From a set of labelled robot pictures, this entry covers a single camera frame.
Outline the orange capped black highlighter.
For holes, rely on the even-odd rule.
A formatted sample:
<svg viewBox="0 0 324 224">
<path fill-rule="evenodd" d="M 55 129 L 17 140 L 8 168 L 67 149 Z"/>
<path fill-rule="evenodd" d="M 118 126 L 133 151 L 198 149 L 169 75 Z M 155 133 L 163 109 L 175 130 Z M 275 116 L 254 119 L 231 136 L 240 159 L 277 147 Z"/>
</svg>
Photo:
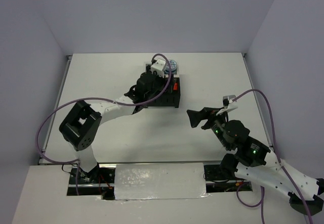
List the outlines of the orange capped black highlighter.
<svg viewBox="0 0 324 224">
<path fill-rule="evenodd" d="M 174 85 L 173 85 L 173 91 L 177 91 L 178 90 L 178 83 L 175 83 Z"/>
</svg>

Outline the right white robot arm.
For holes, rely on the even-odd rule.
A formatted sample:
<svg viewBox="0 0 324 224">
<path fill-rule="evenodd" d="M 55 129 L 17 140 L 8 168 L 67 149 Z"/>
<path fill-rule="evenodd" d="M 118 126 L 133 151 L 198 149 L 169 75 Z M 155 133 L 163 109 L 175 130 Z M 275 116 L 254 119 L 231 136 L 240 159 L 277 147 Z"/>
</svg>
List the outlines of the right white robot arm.
<svg viewBox="0 0 324 224">
<path fill-rule="evenodd" d="M 250 130 L 241 121 L 229 120 L 222 108 L 187 110 L 187 115 L 192 128 L 206 121 L 202 129 L 212 130 L 228 151 L 219 167 L 224 178 L 246 179 L 278 191 L 302 214 L 315 215 L 322 211 L 322 178 L 309 177 L 279 160 L 270 147 L 250 136 Z"/>
</svg>

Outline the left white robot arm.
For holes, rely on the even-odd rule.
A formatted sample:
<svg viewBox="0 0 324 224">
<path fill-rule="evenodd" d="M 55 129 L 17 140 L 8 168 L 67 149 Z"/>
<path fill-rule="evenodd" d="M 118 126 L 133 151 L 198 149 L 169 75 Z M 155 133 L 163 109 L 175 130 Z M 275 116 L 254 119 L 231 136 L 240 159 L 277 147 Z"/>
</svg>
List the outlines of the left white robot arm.
<svg viewBox="0 0 324 224">
<path fill-rule="evenodd" d="M 130 116 L 142 110 L 145 102 L 152 101 L 166 85 L 165 70 L 168 64 L 159 59 L 148 66 L 130 90 L 113 102 L 75 103 L 59 126 L 63 138 L 74 148 L 79 160 L 81 177 L 88 183 L 99 177 L 99 163 L 91 144 L 99 126 L 113 119 Z"/>
</svg>

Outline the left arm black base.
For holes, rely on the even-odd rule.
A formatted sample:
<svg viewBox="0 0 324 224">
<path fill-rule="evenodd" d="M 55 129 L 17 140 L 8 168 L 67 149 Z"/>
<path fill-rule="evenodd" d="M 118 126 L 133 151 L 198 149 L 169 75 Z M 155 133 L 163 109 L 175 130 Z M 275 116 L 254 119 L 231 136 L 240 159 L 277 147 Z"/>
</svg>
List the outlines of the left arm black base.
<svg viewBox="0 0 324 224">
<path fill-rule="evenodd" d="M 69 173 L 67 196 L 99 196 L 108 201 L 115 199 L 115 167 L 102 167 L 99 176 L 93 180 L 88 180 L 79 173 L 77 175 L 77 189 L 75 187 L 76 167 L 72 167 L 66 173 Z"/>
</svg>

